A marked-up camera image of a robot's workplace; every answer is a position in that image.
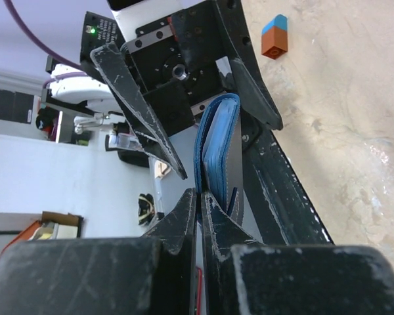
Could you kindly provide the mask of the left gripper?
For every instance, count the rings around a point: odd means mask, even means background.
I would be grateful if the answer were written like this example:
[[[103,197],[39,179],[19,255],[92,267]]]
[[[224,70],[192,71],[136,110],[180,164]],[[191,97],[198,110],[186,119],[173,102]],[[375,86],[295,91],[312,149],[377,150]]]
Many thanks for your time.
[[[202,1],[133,31],[126,40],[115,20],[86,12],[81,66],[107,84],[142,151],[183,180],[186,170],[168,136],[191,127],[211,98],[238,91],[247,113],[272,130],[283,128],[241,1]],[[232,74],[222,74],[216,64],[225,56]]]

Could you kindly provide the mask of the blue leather card holder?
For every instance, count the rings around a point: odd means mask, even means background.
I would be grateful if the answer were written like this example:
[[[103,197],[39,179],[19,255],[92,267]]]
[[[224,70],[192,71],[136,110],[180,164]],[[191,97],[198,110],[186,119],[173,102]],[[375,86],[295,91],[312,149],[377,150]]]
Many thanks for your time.
[[[244,217],[241,105],[237,94],[213,99],[200,120],[194,145],[196,191],[205,191],[238,225]]]

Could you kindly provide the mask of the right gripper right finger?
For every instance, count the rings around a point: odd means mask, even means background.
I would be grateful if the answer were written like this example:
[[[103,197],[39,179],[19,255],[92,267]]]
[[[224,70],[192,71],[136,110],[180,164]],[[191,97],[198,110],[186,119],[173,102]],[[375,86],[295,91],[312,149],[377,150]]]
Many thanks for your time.
[[[201,196],[208,314],[394,314],[394,271],[377,250],[265,245]]]

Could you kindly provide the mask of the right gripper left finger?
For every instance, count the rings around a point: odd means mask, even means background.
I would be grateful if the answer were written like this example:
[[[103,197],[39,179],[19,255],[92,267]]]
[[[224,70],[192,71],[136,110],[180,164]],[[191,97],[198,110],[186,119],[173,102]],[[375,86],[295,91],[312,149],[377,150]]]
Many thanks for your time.
[[[196,191],[138,238],[22,241],[0,257],[0,314],[193,314]]]

